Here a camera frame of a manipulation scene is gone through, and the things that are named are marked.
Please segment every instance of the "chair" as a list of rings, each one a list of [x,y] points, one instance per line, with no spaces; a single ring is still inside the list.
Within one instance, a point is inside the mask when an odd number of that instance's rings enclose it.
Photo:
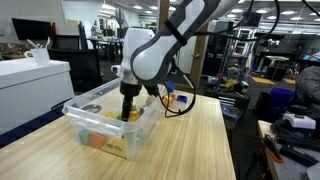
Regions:
[[[79,49],[79,36],[55,35],[52,43],[53,49],[76,50]]]
[[[50,59],[69,62],[75,92],[86,92],[102,84],[98,50],[48,49]]]
[[[84,29],[82,21],[79,22],[78,28],[79,28],[79,34],[80,34],[81,49],[87,50],[87,49],[89,49],[88,42],[87,42],[87,38],[86,38],[86,31]]]

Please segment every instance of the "clear plastic bin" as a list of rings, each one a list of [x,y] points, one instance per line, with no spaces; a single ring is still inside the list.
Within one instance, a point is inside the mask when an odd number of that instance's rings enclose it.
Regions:
[[[116,79],[78,96],[64,104],[63,113],[70,117],[81,144],[133,160],[159,118],[161,102],[159,98],[153,98],[134,122],[118,120],[116,117],[122,112],[123,102],[119,85],[120,80]],[[164,86],[159,85],[159,91],[164,94]],[[138,114],[148,97],[142,88],[140,95],[134,98]]]

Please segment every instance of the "black cable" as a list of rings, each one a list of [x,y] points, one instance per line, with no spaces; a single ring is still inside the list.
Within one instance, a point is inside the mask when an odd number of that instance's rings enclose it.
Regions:
[[[291,48],[293,48],[293,49],[295,49],[296,47],[293,47],[293,46],[291,46],[290,44],[288,44],[288,43],[286,43],[285,41],[283,41],[283,40],[280,40],[283,44],[285,44],[285,45],[287,45],[287,46],[289,46],[289,47],[291,47]],[[319,58],[317,58],[317,57],[315,57],[315,56],[313,56],[313,55],[311,55],[311,54],[309,54],[309,53],[306,53],[305,51],[301,51],[302,53],[304,53],[304,54],[306,54],[306,55],[309,55],[310,57],[313,57],[313,58],[316,58],[317,60],[320,60]]]
[[[180,68],[176,65],[174,59],[173,59],[171,62],[172,62],[173,68],[175,68],[175,69],[177,70],[177,73],[180,74],[180,75],[182,75],[184,78],[186,78],[186,81],[188,82],[188,84],[189,84],[190,87],[192,88],[192,90],[193,90],[193,99],[192,99],[192,102],[191,102],[191,104],[189,105],[189,107],[186,108],[186,109],[183,110],[183,111],[181,111],[180,109],[179,109],[179,111],[172,111],[172,110],[170,110],[170,109],[169,109],[170,93],[169,93],[168,87],[166,86],[166,82],[163,81],[163,84],[164,84],[164,86],[166,87],[167,95],[168,95],[168,102],[167,102],[167,104],[165,105],[164,102],[162,101],[162,97],[161,97],[161,94],[160,94],[160,93],[159,93],[159,98],[160,98],[161,104],[162,104],[163,107],[166,109],[166,111],[165,111],[165,117],[166,117],[166,118],[181,116],[181,115],[183,115],[183,114],[188,113],[188,112],[193,108],[193,106],[195,105],[196,95],[197,95],[196,87],[195,87],[194,83],[192,82],[192,80],[191,80],[188,76],[186,76],[186,74],[185,74],[184,72],[182,72],[182,71],[180,70]],[[168,116],[168,115],[167,115],[168,111],[171,112],[171,113],[173,113],[174,115]]]
[[[265,39],[267,38],[269,35],[271,35],[271,33],[275,30],[275,28],[277,27],[278,23],[279,23],[279,19],[280,19],[280,4],[278,0],[274,0],[275,5],[276,5],[276,9],[277,9],[277,18],[276,21],[273,25],[273,27],[270,29],[270,31],[258,38],[255,39],[244,39],[244,38],[238,38],[238,37],[233,37],[230,35],[226,35],[226,34],[219,34],[219,33],[214,33],[214,32],[196,32],[194,35],[195,36],[208,36],[208,35],[215,35],[215,36],[224,36],[230,39],[235,39],[235,40],[239,40],[239,41],[245,41],[245,42],[249,42],[249,41],[257,41],[257,40],[261,40],[261,39]]]
[[[312,148],[316,150],[320,150],[320,141],[311,137],[301,137],[298,136],[296,133],[289,131],[288,129],[284,128],[286,126],[285,123],[288,121],[276,121],[271,126],[271,131],[276,135],[276,139],[278,141],[287,141],[291,142],[294,145],[304,148]]]
[[[304,5],[306,5],[310,9],[310,11],[316,13],[316,15],[320,17],[319,12],[316,11],[306,0],[301,0],[301,1],[303,2]]]

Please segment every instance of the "person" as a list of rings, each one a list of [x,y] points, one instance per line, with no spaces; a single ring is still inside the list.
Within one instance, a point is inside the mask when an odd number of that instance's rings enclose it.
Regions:
[[[306,115],[316,121],[320,133],[320,67],[310,66],[299,74],[293,103],[307,108]]]

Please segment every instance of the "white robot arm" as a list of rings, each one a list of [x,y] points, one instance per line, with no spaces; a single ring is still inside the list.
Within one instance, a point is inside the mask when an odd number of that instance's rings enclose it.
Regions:
[[[141,84],[150,95],[157,96],[157,84],[168,75],[179,49],[203,24],[225,14],[238,1],[184,0],[155,35],[148,29],[128,29],[119,70],[120,92],[125,96],[123,121],[128,120],[133,97],[139,95]]]

